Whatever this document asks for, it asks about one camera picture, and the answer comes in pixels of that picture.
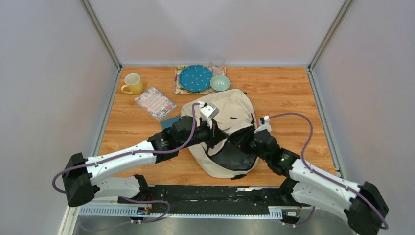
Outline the beige canvas backpack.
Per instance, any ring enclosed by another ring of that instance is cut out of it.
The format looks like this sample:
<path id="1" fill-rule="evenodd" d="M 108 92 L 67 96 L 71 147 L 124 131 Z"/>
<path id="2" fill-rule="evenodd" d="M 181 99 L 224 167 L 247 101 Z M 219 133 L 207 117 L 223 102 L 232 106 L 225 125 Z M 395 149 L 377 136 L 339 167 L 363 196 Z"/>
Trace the beige canvas backpack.
<path id="1" fill-rule="evenodd" d="M 249 152 L 249 145 L 245 142 L 257 128 L 250 99 L 241 90 L 232 89 L 205 95 L 199 100 L 212 103 L 219 109 L 214 119 L 228 137 L 214 148 L 201 143 L 189 147 L 189 151 L 212 177 L 237 178 L 247 174 L 258 162 L 258 157 Z"/>

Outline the blue leather wallet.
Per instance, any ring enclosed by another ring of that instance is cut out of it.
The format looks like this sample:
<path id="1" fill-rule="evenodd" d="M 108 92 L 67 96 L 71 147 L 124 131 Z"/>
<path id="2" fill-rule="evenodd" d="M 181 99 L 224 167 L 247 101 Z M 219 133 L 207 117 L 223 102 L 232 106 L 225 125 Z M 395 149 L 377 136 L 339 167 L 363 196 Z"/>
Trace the blue leather wallet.
<path id="1" fill-rule="evenodd" d="M 174 116 L 174 117 L 172 117 L 172 118 L 165 119 L 165 120 L 161 121 L 161 122 L 160 122 L 160 124 L 161 124 L 161 129 L 162 129 L 162 130 L 164 130 L 164 129 L 166 129 L 166 128 L 171 128 L 171 127 L 172 127 L 172 124 L 173 124 L 174 122 L 178 121 L 178 120 L 180 119 L 180 117 L 181 117 L 180 115 L 177 115 L 177 116 Z"/>

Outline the floral cover book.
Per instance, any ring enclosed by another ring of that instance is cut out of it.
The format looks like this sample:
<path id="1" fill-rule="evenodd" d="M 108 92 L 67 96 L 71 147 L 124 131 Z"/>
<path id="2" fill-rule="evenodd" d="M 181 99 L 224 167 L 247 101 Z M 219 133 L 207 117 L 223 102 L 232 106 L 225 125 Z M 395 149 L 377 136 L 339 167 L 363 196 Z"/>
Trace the floral cover book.
<path id="1" fill-rule="evenodd" d="M 178 107 L 155 87 L 150 87 L 136 97 L 135 103 L 158 122 L 165 120 Z"/>

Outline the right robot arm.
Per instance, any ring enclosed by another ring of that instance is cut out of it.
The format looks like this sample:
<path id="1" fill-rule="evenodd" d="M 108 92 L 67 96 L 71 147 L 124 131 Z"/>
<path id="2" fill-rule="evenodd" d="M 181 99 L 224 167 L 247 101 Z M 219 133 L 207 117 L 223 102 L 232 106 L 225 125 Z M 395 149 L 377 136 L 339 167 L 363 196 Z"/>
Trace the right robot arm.
<path id="1" fill-rule="evenodd" d="M 359 235 L 376 235 L 388 228 L 389 208 L 376 185 L 334 176 L 307 162 L 300 155 L 279 146 L 267 131 L 245 134 L 236 146 L 267 163 L 277 175 L 286 177 L 279 191 L 280 201 L 308 204 L 341 218 Z"/>

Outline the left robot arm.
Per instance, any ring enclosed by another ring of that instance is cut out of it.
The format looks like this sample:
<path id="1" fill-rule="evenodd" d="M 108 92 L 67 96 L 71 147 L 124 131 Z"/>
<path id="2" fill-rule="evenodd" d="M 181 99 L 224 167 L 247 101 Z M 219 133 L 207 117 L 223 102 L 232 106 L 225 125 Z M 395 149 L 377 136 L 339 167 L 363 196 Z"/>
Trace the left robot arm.
<path id="1" fill-rule="evenodd" d="M 87 158 L 82 153 L 76 153 L 70 157 L 62 173 L 68 206 L 78 207 L 96 198 L 104 191 L 99 183 L 115 174 L 167 161 L 178 156 L 181 149 L 201 143 L 213 147 L 227 137 L 215 120 L 209 126 L 202 119 L 182 116 L 171 127 L 132 147 Z"/>

